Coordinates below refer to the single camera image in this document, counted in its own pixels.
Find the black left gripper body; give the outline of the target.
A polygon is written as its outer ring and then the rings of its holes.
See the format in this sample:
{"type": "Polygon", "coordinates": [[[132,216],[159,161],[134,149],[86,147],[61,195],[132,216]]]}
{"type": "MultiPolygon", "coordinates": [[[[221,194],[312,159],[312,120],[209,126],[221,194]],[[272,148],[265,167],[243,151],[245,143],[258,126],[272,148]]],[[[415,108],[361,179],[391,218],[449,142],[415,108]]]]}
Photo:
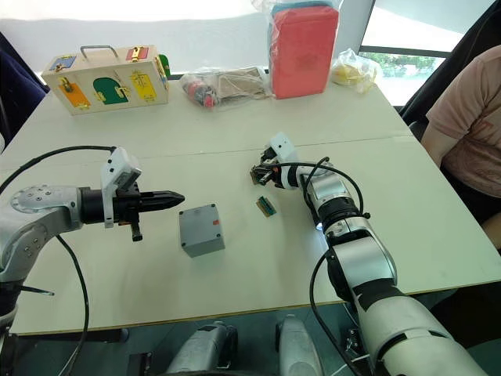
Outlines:
{"type": "Polygon", "coordinates": [[[118,190],[113,199],[114,222],[119,226],[129,225],[134,242],[142,240],[139,227],[139,206],[142,203],[138,183],[133,183],[126,190],[118,190]]]}

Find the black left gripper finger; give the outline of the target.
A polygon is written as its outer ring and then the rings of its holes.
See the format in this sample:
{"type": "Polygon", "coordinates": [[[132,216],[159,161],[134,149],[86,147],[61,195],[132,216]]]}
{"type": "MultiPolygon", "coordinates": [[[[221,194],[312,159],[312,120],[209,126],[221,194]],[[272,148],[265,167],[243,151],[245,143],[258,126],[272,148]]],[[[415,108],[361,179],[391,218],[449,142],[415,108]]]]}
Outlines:
{"type": "Polygon", "coordinates": [[[167,199],[160,199],[160,200],[142,200],[140,204],[140,211],[162,211],[166,210],[169,208],[173,208],[179,204],[181,204],[182,201],[179,200],[167,200],[167,199]]]}
{"type": "Polygon", "coordinates": [[[141,192],[141,198],[148,201],[184,201],[185,197],[169,190],[141,192]]]}

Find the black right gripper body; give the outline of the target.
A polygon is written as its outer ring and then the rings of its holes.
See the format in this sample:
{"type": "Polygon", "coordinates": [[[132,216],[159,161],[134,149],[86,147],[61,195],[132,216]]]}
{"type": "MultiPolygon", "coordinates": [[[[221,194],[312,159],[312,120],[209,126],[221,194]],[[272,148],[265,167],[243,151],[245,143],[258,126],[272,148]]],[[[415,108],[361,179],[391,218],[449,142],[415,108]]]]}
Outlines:
{"type": "Polygon", "coordinates": [[[270,146],[261,155],[260,166],[263,168],[263,175],[271,173],[272,179],[269,182],[281,184],[281,167],[278,167],[277,153],[270,146]]]}

